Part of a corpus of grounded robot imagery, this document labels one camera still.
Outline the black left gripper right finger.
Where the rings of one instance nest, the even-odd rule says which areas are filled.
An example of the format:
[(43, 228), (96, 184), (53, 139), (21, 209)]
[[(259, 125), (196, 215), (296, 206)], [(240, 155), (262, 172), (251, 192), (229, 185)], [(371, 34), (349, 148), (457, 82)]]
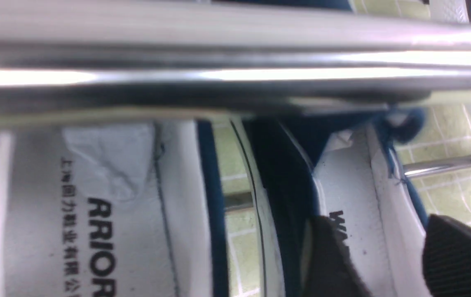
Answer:
[(449, 216), (430, 215), (422, 274), (433, 297), (471, 297), (471, 227)]

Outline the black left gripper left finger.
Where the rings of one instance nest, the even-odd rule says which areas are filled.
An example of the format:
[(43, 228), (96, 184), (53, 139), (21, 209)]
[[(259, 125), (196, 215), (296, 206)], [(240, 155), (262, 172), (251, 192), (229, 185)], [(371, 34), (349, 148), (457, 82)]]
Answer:
[(309, 258), (305, 258), (303, 297), (371, 297), (360, 278), (337, 225), (328, 217), (310, 218)]

